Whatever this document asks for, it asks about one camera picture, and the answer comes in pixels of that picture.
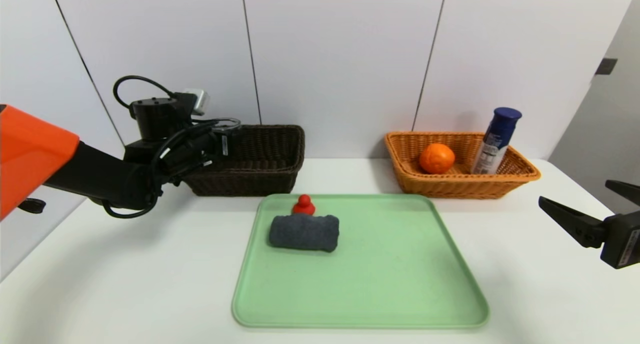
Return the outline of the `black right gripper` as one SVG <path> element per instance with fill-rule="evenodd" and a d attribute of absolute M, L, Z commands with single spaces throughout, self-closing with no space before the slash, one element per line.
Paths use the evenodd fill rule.
<path fill-rule="evenodd" d="M 640 186 L 608 179 L 605 187 L 640 206 Z M 601 219 L 544 196 L 538 198 L 538 207 L 583 248 L 598 249 L 603 244 L 599 258 L 612 268 L 622 269 L 640 262 L 640 212 L 612 215 L 602 223 Z"/>

